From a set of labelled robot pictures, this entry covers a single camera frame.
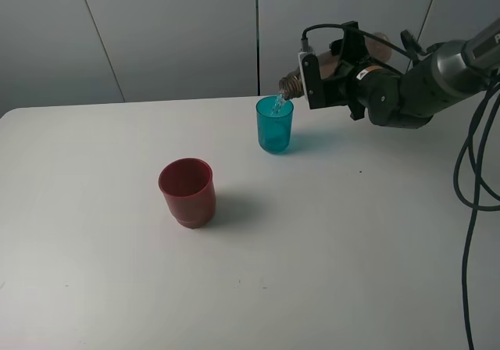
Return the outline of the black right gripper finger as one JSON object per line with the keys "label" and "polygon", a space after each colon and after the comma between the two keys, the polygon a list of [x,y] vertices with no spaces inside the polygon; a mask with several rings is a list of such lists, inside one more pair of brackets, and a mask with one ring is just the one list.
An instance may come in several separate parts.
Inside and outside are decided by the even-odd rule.
{"label": "black right gripper finger", "polygon": [[362,34],[344,30],[342,39],[330,43],[330,53],[338,61],[354,64],[366,56],[366,43]]}

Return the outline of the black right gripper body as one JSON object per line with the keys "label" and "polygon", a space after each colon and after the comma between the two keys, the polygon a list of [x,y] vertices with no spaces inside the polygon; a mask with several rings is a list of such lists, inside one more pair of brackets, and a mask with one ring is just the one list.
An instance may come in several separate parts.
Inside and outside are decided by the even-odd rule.
{"label": "black right gripper body", "polygon": [[299,69],[302,77],[304,96],[311,110],[347,106],[353,120],[365,117],[366,107],[358,99],[357,74],[370,64],[370,54],[337,56],[337,65],[332,74],[322,78],[320,57],[312,52],[299,54]]}

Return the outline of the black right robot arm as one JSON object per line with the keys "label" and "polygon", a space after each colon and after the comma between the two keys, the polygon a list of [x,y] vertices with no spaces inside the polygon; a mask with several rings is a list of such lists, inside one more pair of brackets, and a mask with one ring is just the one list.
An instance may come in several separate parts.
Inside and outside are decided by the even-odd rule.
{"label": "black right robot arm", "polygon": [[310,109],[346,106],[353,120],[369,118],[380,127],[418,129],[437,113],[487,89],[499,70],[499,22],[469,39],[422,49],[408,31],[402,47],[359,29],[352,21],[337,25],[344,35],[330,44],[337,59],[322,78],[320,58],[303,30],[298,54],[304,96]]}

